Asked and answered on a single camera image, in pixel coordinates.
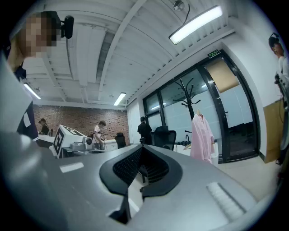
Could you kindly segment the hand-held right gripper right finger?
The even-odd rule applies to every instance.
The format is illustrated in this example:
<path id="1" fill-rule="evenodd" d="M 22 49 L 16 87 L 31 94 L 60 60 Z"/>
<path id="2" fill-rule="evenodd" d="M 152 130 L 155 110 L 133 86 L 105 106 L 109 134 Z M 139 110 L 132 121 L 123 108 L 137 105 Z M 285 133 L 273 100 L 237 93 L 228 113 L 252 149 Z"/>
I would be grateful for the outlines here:
<path id="1" fill-rule="evenodd" d="M 256 205 L 246 188 L 214 165 L 171 150 L 153 149 L 177 161 L 182 178 L 168 194 L 145 198 L 131 220 L 132 230 L 221 230 Z"/>

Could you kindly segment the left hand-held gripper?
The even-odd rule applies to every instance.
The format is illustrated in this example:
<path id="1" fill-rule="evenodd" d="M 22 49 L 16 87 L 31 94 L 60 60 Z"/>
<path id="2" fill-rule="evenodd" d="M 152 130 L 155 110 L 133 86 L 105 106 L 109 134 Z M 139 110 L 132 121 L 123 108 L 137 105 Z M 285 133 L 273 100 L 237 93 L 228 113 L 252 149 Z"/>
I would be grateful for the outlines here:
<path id="1" fill-rule="evenodd" d="M 59 125 L 49 149 L 57 159 L 105 153 L 105 150 L 95 148 L 90 137 L 64 125 Z"/>

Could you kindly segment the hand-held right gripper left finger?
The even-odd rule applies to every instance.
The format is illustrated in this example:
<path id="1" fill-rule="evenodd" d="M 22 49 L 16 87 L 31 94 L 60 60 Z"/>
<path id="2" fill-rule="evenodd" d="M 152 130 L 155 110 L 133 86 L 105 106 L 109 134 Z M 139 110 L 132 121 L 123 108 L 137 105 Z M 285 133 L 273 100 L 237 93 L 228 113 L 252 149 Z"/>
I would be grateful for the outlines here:
<path id="1" fill-rule="evenodd" d="M 143 229 L 143 214 L 129 219 L 128 186 L 106 162 L 141 151 L 134 145 L 103 154 L 51 157 L 53 229 Z"/>

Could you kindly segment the pink shirt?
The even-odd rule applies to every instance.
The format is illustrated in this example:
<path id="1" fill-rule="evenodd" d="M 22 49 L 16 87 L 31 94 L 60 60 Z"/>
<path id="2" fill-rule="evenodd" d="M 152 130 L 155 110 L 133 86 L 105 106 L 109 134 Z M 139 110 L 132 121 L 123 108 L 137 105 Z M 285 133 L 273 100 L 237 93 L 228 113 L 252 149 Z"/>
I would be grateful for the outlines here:
<path id="1" fill-rule="evenodd" d="M 195 114 L 192 119 L 190 156 L 212 164 L 214 136 L 202 114 Z"/>

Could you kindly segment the white cabinet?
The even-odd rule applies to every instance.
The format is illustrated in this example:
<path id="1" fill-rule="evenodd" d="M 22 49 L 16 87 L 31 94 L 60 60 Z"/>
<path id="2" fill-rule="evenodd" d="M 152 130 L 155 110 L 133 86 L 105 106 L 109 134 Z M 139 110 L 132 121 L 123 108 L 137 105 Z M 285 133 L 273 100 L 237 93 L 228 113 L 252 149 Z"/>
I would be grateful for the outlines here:
<path id="1" fill-rule="evenodd" d="M 115 139 L 106 139 L 104 140 L 104 150 L 105 151 L 111 151 L 118 149 L 118 145 Z"/>

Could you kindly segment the white table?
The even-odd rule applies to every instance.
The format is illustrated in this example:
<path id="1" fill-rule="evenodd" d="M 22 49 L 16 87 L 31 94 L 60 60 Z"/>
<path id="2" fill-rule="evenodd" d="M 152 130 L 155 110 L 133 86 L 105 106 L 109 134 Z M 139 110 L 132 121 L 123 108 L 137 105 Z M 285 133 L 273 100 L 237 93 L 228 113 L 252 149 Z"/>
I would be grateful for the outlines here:
<path id="1" fill-rule="evenodd" d="M 213 147 L 214 147 L 214 151 L 213 153 L 211 154 L 211 160 L 212 160 L 212 164 L 215 166 L 215 167 L 218 167 L 218 164 L 219 164 L 219 150 L 218 150 L 218 143 L 214 143 L 213 144 Z M 174 146 L 174 151 L 177 152 L 177 153 L 181 153 L 181 154 L 184 154 L 184 155 L 187 155 L 189 156 L 190 155 L 190 150 L 191 148 L 186 148 L 185 145 L 177 145 L 175 144 Z"/>

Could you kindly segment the long ceiling light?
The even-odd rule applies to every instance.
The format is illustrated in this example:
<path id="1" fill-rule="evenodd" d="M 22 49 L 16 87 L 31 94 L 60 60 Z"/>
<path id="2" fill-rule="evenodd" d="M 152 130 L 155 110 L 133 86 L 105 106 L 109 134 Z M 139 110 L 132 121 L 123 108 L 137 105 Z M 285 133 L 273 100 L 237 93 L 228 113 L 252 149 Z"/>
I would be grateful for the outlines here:
<path id="1" fill-rule="evenodd" d="M 125 92 L 121 92 L 119 97 L 116 99 L 116 101 L 115 101 L 115 103 L 113 105 L 114 106 L 118 106 L 125 96 L 126 96 L 126 93 Z"/>
<path id="2" fill-rule="evenodd" d="M 211 21 L 221 17 L 223 15 L 223 11 L 221 6 L 214 6 L 207 11 L 197 15 L 192 20 L 188 21 L 176 31 L 174 31 L 168 38 L 170 41 L 177 45 L 184 38 L 191 35 L 194 31 L 203 27 L 204 25 L 210 23 Z"/>
<path id="3" fill-rule="evenodd" d="M 24 83 L 23 85 L 36 99 L 41 100 L 41 98 L 36 94 L 36 92 L 27 83 Z"/>

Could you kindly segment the black mesh office chair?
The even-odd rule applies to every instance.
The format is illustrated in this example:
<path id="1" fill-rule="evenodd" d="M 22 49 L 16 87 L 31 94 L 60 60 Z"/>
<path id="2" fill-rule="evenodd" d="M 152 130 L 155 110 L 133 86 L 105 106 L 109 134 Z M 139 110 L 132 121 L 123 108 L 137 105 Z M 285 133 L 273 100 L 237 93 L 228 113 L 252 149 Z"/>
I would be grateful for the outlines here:
<path id="1" fill-rule="evenodd" d="M 154 131 L 154 146 L 174 150 L 177 133 L 168 126 L 157 127 Z"/>

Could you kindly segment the person's navy shirt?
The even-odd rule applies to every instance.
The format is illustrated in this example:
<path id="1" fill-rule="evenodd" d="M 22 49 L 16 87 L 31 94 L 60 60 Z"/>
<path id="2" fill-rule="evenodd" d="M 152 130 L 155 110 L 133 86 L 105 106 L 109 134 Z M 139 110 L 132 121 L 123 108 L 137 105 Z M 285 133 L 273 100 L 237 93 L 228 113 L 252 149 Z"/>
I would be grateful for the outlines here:
<path id="1" fill-rule="evenodd" d="M 14 75 L 20 81 L 21 79 L 26 78 L 26 70 L 23 69 L 22 66 L 19 66 L 16 71 L 14 72 Z M 34 111 L 33 111 L 33 101 L 30 100 L 30 104 L 27 107 L 20 124 L 18 126 L 17 132 L 19 134 L 23 134 L 28 136 L 32 141 L 38 142 L 39 136 L 38 131 L 35 125 L 35 118 L 34 118 Z"/>

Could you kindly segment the black-framed glass partition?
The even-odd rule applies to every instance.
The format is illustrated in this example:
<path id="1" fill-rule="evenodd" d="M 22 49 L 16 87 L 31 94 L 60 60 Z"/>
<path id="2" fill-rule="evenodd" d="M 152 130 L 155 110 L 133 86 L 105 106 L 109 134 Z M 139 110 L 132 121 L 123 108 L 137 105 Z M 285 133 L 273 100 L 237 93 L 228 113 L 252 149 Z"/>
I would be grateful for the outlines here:
<path id="1" fill-rule="evenodd" d="M 212 91 L 213 80 L 206 75 L 205 68 L 201 66 L 191 67 L 174 78 L 181 78 L 185 85 L 191 78 L 194 78 L 192 94 L 196 94 L 196 96 L 193 97 L 192 101 L 196 102 L 200 99 L 201 102 L 193 105 L 193 110 L 196 114 L 197 109 L 199 109 L 207 120 L 214 136 L 214 142 L 218 143 L 220 164 L 222 162 L 224 129 L 223 123 L 219 119 L 216 98 Z M 181 102 L 173 101 L 179 97 L 185 99 L 179 86 L 170 80 L 144 98 L 144 110 L 146 120 L 152 129 L 166 125 L 169 130 L 175 130 L 177 133 L 175 144 L 184 145 L 186 144 L 185 130 L 191 131 L 192 119 L 189 110 L 181 105 Z"/>

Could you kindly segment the black coat rack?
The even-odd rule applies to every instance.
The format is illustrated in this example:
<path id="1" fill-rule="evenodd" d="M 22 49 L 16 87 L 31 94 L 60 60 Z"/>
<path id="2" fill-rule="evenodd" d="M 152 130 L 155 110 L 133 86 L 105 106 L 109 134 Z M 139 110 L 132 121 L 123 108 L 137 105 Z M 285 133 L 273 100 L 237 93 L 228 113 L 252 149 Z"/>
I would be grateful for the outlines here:
<path id="1" fill-rule="evenodd" d="M 184 82 L 181 78 L 179 78 L 179 79 L 173 78 L 172 79 L 172 81 L 179 86 L 179 89 L 184 93 L 184 97 L 185 97 L 185 99 L 181 99 L 179 97 L 179 98 L 173 99 L 173 101 L 174 102 L 181 102 L 181 105 L 183 105 L 185 108 L 187 108 L 189 110 L 189 114 L 190 114 L 191 119 L 193 119 L 194 114 L 195 114 L 195 112 L 193 110 L 193 105 L 196 105 L 199 102 L 201 102 L 200 99 L 197 100 L 196 102 L 192 101 L 193 97 L 196 96 L 196 94 L 192 94 L 193 88 L 194 88 L 194 85 L 192 84 L 193 79 L 194 78 L 191 78 L 186 85 L 184 84 Z"/>

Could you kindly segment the black-framed glass door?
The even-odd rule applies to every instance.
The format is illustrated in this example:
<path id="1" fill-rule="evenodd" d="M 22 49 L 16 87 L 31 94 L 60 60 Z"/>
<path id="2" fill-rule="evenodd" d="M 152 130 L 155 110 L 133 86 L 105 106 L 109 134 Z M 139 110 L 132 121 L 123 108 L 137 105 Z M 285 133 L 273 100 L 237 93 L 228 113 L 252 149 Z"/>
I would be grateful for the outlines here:
<path id="1" fill-rule="evenodd" d="M 256 103 L 242 72 L 223 49 L 213 58 L 198 63 L 204 67 L 218 58 L 223 58 L 239 81 L 239 85 L 220 93 L 214 83 L 213 93 L 219 119 L 223 123 L 222 163 L 256 157 L 260 151 L 260 122 Z M 212 79 L 207 69 L 206 75 Z"/>

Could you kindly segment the brown cardboard sheet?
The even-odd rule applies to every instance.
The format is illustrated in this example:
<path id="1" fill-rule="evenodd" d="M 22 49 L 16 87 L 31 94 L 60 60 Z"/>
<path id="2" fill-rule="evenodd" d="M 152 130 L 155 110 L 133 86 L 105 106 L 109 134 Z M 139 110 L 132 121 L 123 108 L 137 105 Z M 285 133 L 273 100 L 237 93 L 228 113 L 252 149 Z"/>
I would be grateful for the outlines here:
<path id="1" fill-rule="evenodd" d="M 223 93 L 239 85 L 238 78 L 223 58 L 215 59 L 205 66 L 218 91 Z"/>

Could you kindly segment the wooden wall panel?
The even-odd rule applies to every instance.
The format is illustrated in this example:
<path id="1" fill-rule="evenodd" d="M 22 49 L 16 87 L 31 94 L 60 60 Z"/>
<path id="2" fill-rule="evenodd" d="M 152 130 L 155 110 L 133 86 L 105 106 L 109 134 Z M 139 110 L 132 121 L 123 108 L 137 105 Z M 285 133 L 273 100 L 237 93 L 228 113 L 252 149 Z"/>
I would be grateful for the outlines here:
<path id="1" fill-rule="evenodd" d="M 266 155 L 265 163 L 280 157 L 280 143 L 283 132 L 284 108 L 283 101 L 278 100 L 264 107 L 266 121 Z"/>

